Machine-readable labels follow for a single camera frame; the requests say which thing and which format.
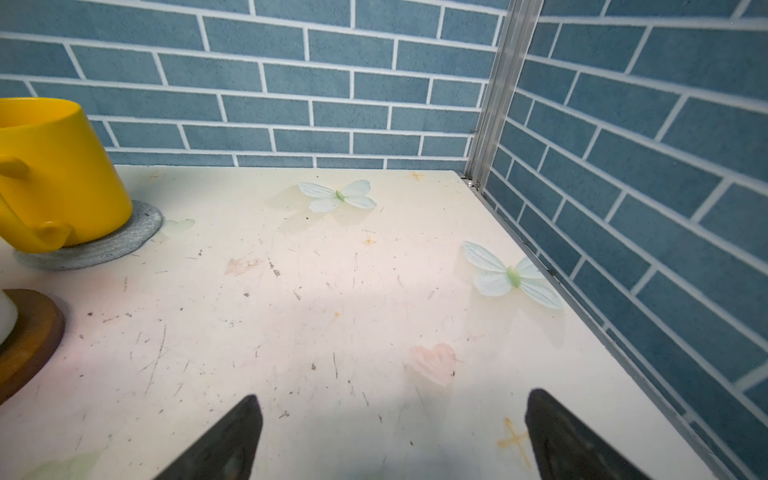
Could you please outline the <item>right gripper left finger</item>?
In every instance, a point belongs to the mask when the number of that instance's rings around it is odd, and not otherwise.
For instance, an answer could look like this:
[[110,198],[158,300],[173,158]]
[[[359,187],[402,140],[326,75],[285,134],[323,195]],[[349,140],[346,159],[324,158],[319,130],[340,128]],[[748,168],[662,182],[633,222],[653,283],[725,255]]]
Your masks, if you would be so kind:
[[258,399],[253,394],[247,395],[156,479],[248,480],[262,428]]

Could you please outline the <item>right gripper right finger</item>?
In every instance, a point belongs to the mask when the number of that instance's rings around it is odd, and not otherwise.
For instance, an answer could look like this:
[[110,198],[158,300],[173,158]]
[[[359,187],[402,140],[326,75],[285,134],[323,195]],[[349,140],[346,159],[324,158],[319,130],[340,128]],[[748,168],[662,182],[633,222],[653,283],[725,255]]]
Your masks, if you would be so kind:
[[525,422],[543,479],[649,480],[544,389],[529,393]]

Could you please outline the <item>dark brown wooden coaster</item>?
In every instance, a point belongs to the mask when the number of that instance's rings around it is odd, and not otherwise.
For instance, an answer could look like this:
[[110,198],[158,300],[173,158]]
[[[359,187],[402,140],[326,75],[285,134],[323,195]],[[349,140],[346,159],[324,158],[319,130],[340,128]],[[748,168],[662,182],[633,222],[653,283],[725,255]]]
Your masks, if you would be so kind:
[[31,289],[5,289],[16,307],[14,328],[1,343],[1,403],[28,384],[51,359],[65,332],[65,315],[56,303]]

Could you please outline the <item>light blue woven coaster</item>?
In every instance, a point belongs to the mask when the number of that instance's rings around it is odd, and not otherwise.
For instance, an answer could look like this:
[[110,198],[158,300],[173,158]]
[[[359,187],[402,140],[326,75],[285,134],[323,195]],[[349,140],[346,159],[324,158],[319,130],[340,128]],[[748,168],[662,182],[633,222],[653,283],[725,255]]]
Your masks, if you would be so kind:
[[13,256],[27,267],[45,271],[78,270],[120,259],[141,248],[164,223],[157,207],[138,200],[133,200],[132,206],[129,220],[102,238],[48,253],[14,250]]

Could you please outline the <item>red interior mug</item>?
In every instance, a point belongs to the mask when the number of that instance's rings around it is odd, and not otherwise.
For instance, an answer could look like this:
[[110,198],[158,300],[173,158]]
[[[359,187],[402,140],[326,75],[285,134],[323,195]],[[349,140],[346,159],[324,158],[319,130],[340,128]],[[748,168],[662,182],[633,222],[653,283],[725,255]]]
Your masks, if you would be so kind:
[[18,320],[18,309],[9,295],[0,290],[0,344],[11,335]]

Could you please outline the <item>yellow mug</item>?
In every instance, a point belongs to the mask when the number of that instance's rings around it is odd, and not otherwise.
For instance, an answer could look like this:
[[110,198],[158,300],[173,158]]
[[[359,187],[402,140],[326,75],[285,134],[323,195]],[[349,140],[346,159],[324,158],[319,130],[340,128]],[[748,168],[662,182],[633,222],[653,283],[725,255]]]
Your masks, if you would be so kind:
[[100,239],[132,201],[82,107],[55,98],[1,101],[1,237],[40,254]]

